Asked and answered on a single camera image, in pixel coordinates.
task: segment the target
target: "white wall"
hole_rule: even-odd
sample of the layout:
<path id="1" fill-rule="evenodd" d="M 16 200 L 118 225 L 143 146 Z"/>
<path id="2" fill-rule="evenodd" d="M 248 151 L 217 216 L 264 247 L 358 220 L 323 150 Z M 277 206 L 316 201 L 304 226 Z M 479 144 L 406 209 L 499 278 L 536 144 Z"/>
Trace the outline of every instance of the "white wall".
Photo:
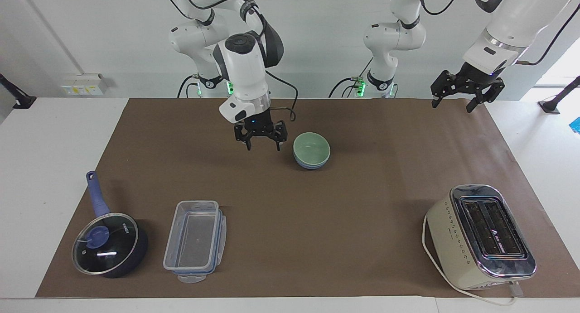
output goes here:
<path id="1" fill-rule="evenodd" d="M 107 78 L 107 96 L 175 96 L 183 77 L 195 72 L 192 61 L 169 46 L 169 30 L 184 19 L 168 0 L 31 1 L 83 70 Z M 389 0 L 256 1 L 284 41 L 282 62 L 271 71 L 294 82 L 302 96 L 327 96 L 338 80 L 359 74 L 371 56 L 363 44 L 365 27 L 394 21 Z M 448 0 L 426 2 L 434 11 Z M 524 59 L 539 57 L 571 10 L 541 33 Z M 239 21 L 235 13 L 223 14 Z M 423 48 L 397 54 L 399 96 L 431 97 L 430 84 L 441 70 L 459 69 L 462 54 L 489 14 L 473 0 L 456 0 L 445 14 L 422 14 L 421 19 L 428 33 Z M 0 56 L 14 51 L 22 55 L 0 63 L 0 69 L 32 94 L 62 96 L 60 78 L 77 70 L 42 25 L 25 0 L 0 0 L 2 43 L 7 33 L 13 37 L 0 47 Z M 244 28 L 238 23 L 234 32 Z M 502 99 L 520 99 L 578 37 L 580 18 L 568 26 L 542 65 L 506 70 Z M 273 96 L 292 95 L 277 82 L 270 80 L 269 85 Z"/>

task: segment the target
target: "clear plastic container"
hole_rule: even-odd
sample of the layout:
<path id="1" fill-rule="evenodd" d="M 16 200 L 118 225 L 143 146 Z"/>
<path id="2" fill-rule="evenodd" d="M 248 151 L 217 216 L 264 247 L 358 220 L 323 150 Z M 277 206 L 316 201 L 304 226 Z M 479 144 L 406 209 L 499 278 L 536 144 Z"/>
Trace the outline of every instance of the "clear plastic container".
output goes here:
<path id="1" fill-rule="evenodd" d="M 226 217 L 215 201 L 182 201 L 175 209 L 163 267 L 178 279 L 194 284 L 222 261 Z"/>

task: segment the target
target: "toaster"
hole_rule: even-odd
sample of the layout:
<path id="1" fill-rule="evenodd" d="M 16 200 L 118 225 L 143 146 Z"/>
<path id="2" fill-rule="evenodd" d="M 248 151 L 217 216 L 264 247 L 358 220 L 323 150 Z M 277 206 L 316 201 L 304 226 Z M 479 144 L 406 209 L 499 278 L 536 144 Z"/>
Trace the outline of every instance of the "toaster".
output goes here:
<path id="1" fill-rule="evenodd" d="M 498 190 L 459 185 L 427 212 L 443 273 L 463 290 L 531 278 L 536 262 Z"/>

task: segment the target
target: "white table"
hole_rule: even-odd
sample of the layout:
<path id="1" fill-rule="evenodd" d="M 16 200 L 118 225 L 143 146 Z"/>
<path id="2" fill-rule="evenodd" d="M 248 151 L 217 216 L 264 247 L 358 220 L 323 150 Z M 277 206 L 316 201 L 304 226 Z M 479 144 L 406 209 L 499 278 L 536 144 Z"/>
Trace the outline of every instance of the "white table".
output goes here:
<path id="1" fill-rule="evenodd" d="M 506 308 L 418 296 L 34 299 L 87 187 L 84 175 L 95 169 L 126 102 L 39 98 L 0 125 L 0 312 L 578 312 L 580 299 L 522 299 Z M 497 101 L 487 108 L 578 265 L 580 135 L 535 104 Z"/>

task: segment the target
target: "blue object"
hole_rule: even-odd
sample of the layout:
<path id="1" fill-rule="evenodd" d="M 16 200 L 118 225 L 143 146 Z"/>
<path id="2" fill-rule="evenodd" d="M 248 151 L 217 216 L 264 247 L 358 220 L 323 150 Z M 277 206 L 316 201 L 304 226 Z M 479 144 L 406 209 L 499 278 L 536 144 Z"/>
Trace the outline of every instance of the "blue object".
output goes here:
<path id="1" fill-rule="evenodd" d="M 580 134 L 580 117 L 576 118 L 575 121 L 570 123 L 570 127 L 572 128 L 572 131 Z"/>
<path id="2" fill-rule="evenodd" d="M 91 202 L 93 203 L 95 216 L 100 217 L 111 213 L 107 203 L 105 203 L 105 200 L 103 199 L 103 194 L 101 194 L 99 179 L 97 178 L 97 173 L 95 171 L 92 170 L 87 173 L 87 183 L 89 184 L 89 194 L 91 195 Z"/>
<path id="3" fill-rule="evenodd" d="M 108 241 L 109 232 L 105 226 L 96 226 L 87 233 L 87 247 L 89 249 L 98 249 Z"/>

